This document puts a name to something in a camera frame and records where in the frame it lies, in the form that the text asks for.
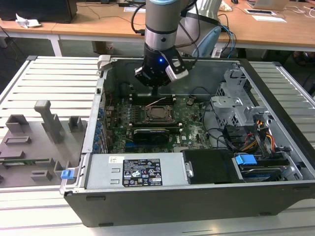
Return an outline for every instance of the sticker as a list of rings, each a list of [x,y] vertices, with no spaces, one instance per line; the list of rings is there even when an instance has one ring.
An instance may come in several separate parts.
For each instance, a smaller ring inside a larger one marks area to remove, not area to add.
[[[109,156],[108,163],[109,164],[115,164],[115,163],[122,164],[124,159],[125,159],[124,156]]]
[[[163,185],[159,159],[122,160],[122,163],[124,187]]]

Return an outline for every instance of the yellow wire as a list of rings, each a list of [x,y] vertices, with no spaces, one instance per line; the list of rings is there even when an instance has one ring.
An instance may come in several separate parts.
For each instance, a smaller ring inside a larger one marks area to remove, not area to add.
[[[270,139],[270,145],[271,145],[271,149],[273,150],[273,140],[272,137],[270,135],[266,135],[269,139]]]
[[[246,151],[248,149],[250,149],[252,146],[254,146],[255,144],[257,144],[257,140],[255,140],[254,142],[252,142],[250,145],[248,145],[247,147],[245,147],[244,149],[242,149],[242,151]]]

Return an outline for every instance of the circuit board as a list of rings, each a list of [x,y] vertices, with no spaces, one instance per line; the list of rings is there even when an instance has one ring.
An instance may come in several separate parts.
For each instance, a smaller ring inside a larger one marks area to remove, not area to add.
[[[188,97],[177,97],[170,106],[172,118],[182,123],[180,133],[170,133],[169,142],[163,145],[136,145],[132,140],[132,129],[129,121],[134,119],[133,105],[127,99],[114,99],[114,105],[107,113],[107,126],[112,134],[110,153],[152,153],[152,152],[180,152],[184,149],[211,148],[206,137],[202,117],[202,103],[187,105]],[[146,106],[138,105],[137,109]]]

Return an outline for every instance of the floor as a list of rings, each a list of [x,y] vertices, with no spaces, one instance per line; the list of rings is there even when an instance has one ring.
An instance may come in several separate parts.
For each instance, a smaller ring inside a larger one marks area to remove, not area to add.
[[[38,56],[53,56],[53,48],[49,40],[45,39],[30,39],[30,38],[13,38],[14,43],[28,55]],[[25,57],[21,54],[11,40],[7,42],[6,49],[0,48],[0,91],[2,91],[18,69],[23,64]],[[141,43],[114,43],[114,54],[125,56],[141,56],[143,54],[143,44]],[[66,57],[98,57],[97,53],[93,52],[92,43],[89,41],[62,41],[62,52]],[[247,49],[247,58],[251,61],[261,61],[263,50]],[[268,61],[281,61],[284,68],[300,83],[303,84],[305,79],[310,76],[305,89],[309,90],[313,82],[315,82],[315,66],[301,67],[298,66],[291,56],[286,56],[288,52],[275,53],[271,52],[268,56]]]

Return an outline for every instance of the computer case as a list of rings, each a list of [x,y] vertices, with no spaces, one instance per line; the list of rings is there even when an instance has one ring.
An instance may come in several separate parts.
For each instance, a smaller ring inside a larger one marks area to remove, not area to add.
[[[77,12],[76,0],[0,0],[0,18],[15,20],[17,13],[39,22],[70,23]]]

